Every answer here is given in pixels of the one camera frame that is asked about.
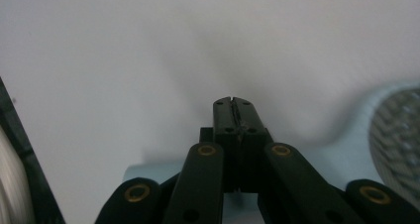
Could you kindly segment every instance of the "gray mesh object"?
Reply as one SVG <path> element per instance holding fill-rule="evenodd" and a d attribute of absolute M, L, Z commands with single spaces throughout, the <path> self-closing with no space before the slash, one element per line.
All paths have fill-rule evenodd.
<path fill-rule="evenodd" d="M 420 88 L 393 93 L 379 104 L 369 146 L 384 183 L 420 210 Z"/>

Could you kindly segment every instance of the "white wall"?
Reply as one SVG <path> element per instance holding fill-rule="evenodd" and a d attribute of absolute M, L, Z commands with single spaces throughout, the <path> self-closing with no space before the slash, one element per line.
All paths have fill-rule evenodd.
<path fill-rule="evenodd" d="M 68 223 L 127 166 L 176 160 L 212 102 L 331 142 L 362 96 L 420 77 L 420 0 L 0 0 L 0 73 Z"/>

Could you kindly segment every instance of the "light blue object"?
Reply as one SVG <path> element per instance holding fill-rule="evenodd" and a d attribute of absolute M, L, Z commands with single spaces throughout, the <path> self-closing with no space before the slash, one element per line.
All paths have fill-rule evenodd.
<path fill-rule="evenodd" d="M 362 101 L 355 111 L 348 129 L 340 139 L 324 147 L 301 149 L 300 152 L 329 183 L 340 189 L 345 189 L 350 181 L 361 178 L 383 183 L 373 163 L 369 148 L 368 137 L 371 119 L 376 108 L 391 94 L 418 87 L 420 87 L 420 81 L 383 87 Z M 140 176 L 162 183 L 180 172 L 182 165 L 183 161 L 160 165 L 131 166 L 125 172 L 124 181 Z M 245 222 L 263 223 L 257 206 L 257 195 L 225 194 L 223 223 Z"/>

